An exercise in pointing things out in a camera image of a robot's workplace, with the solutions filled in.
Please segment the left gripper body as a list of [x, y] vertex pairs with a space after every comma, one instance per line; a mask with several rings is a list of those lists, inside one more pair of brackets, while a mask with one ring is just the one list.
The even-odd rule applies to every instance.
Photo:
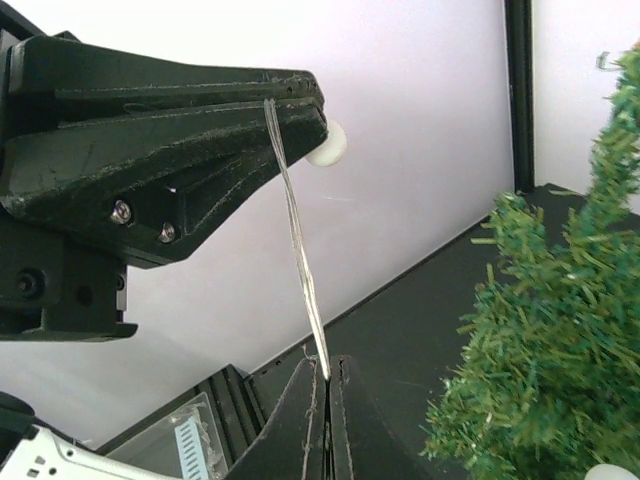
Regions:
[[1, 216], [1, 339], [104, 342], [132, 337], [118, 295], [126, 266], [64, 235]]

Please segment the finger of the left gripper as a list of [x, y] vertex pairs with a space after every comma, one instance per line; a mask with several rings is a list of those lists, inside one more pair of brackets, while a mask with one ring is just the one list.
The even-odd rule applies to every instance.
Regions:
[[188, 258], [279, 173], [260, 102], [70, 123], [4, 154], [13, 218], [143, 268]]
[[308, 71], [188, 65], [58, 37], [11, 48], [9, 92], [57, 99], [171, 105], [310, 99], [324, 95]]

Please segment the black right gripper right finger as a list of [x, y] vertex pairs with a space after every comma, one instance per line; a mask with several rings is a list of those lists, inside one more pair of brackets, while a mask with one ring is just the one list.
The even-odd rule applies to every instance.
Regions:
[[331, 479], [419, 480], [431, 475], [386, 424], [369, 395], [355, 359], [331, 359], [329, 383], [329, 477]]

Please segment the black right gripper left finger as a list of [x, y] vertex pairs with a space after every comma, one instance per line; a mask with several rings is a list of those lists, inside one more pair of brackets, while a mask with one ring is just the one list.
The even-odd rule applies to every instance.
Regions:
[[318, 364], [296, 366], [269, 420], [227, 474], [238, 480], [326, 477], [326, 383]]

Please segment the small green christmas tree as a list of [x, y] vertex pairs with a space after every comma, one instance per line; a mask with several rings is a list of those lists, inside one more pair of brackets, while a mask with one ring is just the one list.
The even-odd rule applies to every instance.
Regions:
[[591, 183], [551, 244], [543, 209], [497, 197], [461, 363], [428, 406], [423, 455], [474, 479], [639, 475], [639, 50], [601, 58], [618, 79], [593, 142]]

